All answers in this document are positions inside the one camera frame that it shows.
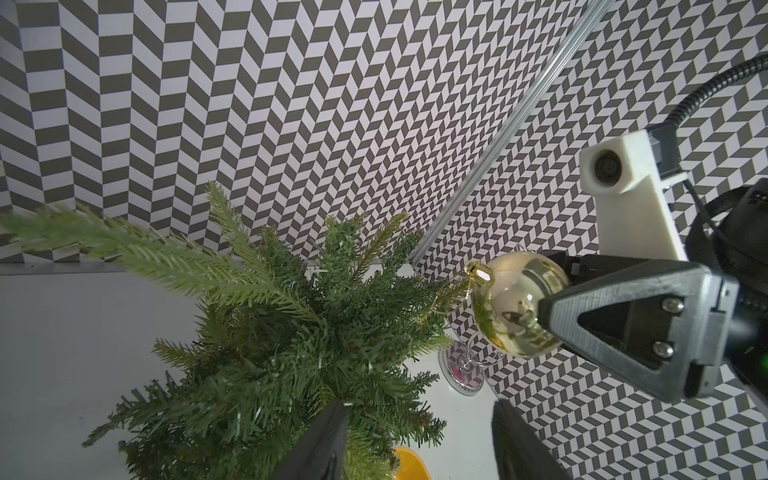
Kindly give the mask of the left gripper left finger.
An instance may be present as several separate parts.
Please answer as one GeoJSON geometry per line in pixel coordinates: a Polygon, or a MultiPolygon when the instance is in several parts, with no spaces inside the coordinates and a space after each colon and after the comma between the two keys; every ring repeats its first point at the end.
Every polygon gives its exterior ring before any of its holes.
{"type": "Polygon", "coordinates": [[[342,401],[330,402],[278,465],[271,478],[339,480],[344,466],[349,417],[349,407],[342,401]]]}

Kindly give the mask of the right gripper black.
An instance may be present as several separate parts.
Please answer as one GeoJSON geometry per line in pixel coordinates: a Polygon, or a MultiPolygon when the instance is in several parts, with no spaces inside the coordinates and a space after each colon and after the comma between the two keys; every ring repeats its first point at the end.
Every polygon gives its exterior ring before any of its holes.
{"type": "Polygon", "coordinates": [[[724,364],[767,394],[767,295],[705,265],[544,250],[571,282],[539,323],[586,360],[666,403],[712,395],[724,364]]]}

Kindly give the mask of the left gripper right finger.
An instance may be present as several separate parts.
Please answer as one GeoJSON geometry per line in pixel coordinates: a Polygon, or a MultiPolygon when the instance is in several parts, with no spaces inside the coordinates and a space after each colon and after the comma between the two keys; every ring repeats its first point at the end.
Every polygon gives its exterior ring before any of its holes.
{"type": "Polygon", "coordinates": [[[495,402],[491,431],[497,471],[501,480],[570,478],[509,401],[495,402]]]}

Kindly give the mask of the gold shiny ball ornament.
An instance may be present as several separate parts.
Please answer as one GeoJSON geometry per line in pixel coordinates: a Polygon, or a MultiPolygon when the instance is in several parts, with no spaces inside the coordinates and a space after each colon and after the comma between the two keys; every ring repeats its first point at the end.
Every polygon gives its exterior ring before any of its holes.
{"type": "Polygon", "coordinates": [[[464,271],[471,285],[475,322],[497,350],[530,359],[561,346],[539,323],[539,302],[570,286],[565,271],[553,260],[514,251],[486,264],[471,261],[464,271]]]}

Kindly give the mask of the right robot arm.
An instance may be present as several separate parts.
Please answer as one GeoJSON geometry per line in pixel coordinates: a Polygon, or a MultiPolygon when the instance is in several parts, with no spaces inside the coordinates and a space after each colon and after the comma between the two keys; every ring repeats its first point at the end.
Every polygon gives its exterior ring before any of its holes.
{"type": "Polygon", "coordinates": [[[571,286],[538,323],[568,349],[666,403],[710,396],[723,365],[767,398],[767,182],[729,190],[680,235],[664,194],[692,189],[678,132],[715,93],[767,68],[756,57],[712,77],[660,123],[579,154],[599,251],[555,260],[571,286]]]}

